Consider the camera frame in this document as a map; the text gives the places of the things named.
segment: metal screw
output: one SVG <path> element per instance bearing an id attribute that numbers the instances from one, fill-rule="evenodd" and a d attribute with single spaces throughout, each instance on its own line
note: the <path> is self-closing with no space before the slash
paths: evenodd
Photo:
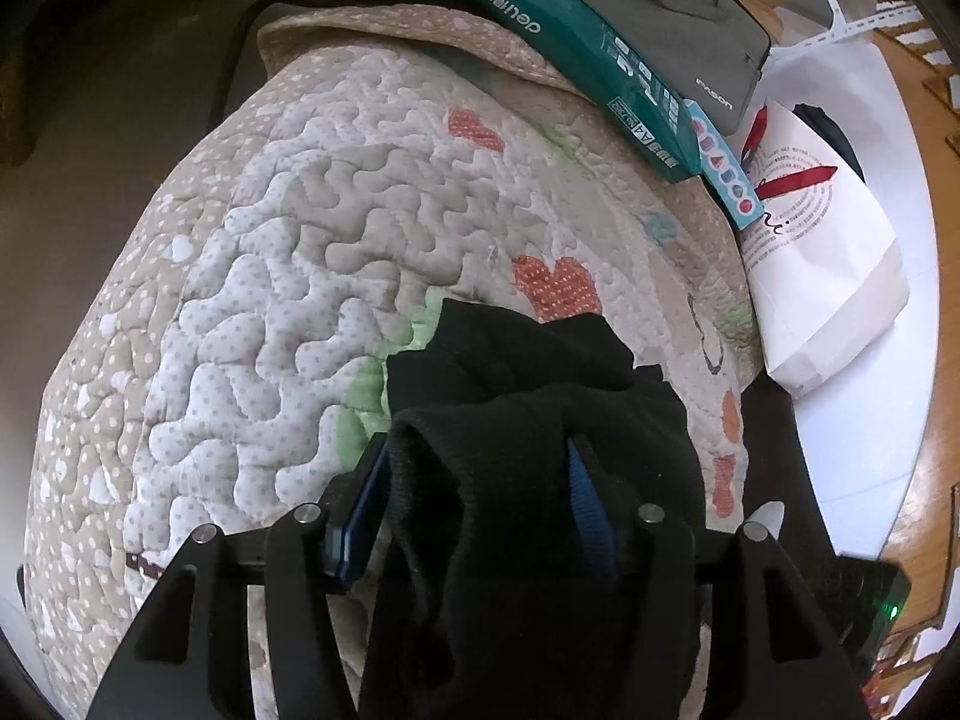
<path id="1" fill-rule="evenodd" d="M 200 525 L 200 527 L 195 528 L 194 532 L 191 533 L 191 538 L 198 544 L 205 544 L 208 541 L 213 541 L 217 535 L 217 526 L 212 522 L 205 523 Z"/>
<path id="2" fill-rule="evenodd" d="M 294 519 L 302 525 L 313 522 L 320 516 L 320 507 L 315 503 L 300 504 L 294 509 Z"/>
<path id="3" fill-rule="evenodd" d="M 637 516 L 650 525 L 664 521 L 664 510 L 655 503 L 645 503 L 637 509 Z"/>
<path id="4" fill-rule="evenodd" d="M 743 526 L 743 535 L 747 536 L 750 541 L 765 541 L 767 536 L 770 536 L 770 531 L 768 531 L 760 522 L 747 522 Z"/>

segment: orange heart pattern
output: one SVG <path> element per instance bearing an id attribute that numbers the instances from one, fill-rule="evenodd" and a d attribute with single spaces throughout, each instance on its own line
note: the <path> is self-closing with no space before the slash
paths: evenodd
<path id="1" fill-rule="evenodd" d="M 541 322 L 577 317 L 579 314 L 603 314 L 603 306 L 593 285 L 593 276 L 570 257 L 557 260 L 554 271 L 536 257 L 514 260 L 517 290 L 526 295 Z"/>
<path id="2" fill-rule="evenodd" d="M 729 389 L 723 396 L 723 432 L 729 442 L 740 440 L 740 411 L 736 408 L 736 396 Z"/>
<path id="3" fill-rule="evenodd" d="M 469 108 L 454 108 L 446 117 L 446 131 L 454 138 L 467 138 L 477 146 L 483 146 L 490 151 L 503 152 L 505 148 L 500 136 L 480 121 Z"/>
<path id="4" fill-rule="evenodd" d="M 726 519 L 736 508 L 733 500 L 733 471 L 736 470 L 736 458 L 733 455 L 713 458 L 713 507 L 717 509 L 717 517 Z"/>

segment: white paper bag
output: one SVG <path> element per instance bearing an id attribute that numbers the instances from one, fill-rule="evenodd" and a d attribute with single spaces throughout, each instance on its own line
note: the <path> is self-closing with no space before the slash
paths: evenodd
<path id="1" fill-rule="evenodd" d="M 810 167 L 830 180 L 764 203 L 742 254 L 767 371 L 799 396 L 843 370 L 909 299 L 890 220 L 849 165 L 779 103 L 748 165 L 754 185 Z"/>

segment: deli logo text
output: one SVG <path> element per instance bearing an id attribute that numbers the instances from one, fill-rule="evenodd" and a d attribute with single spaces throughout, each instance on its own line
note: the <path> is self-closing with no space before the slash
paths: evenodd
<path id="1" fill-rule="evenodd" d="M 538 33 L 541 30 L 541 27 L 537 22 L 531 19 L 526 13 L 521 11 L 515 4 L 509 0 L 486 0 L 497 10 L 502 10 L 503 14 L 508 18 L 513 19 L 517 22 L 522 28 L 526 29 L 528 32 L 534 34 Z"/>

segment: teal package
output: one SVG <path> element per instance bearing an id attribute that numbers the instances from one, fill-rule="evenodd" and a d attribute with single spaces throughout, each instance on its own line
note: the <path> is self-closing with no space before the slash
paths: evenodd
<path id="1" fill-rule="evenodd" d="M 701 172 L 690 114 L 643 57 L 582 0 L 477 0 L 608 112 L 668 181 Z"/>
<path id="2" fill-rule="evenodd" d="M 763 215 L 763 203 L 747 177 L 740 161 L 727 145 L 716 125 L 694 100 L 685 100 L 700 139 L 700 156 L 704 178 L 713 186 L 738 230 L 744 230 Z"/>

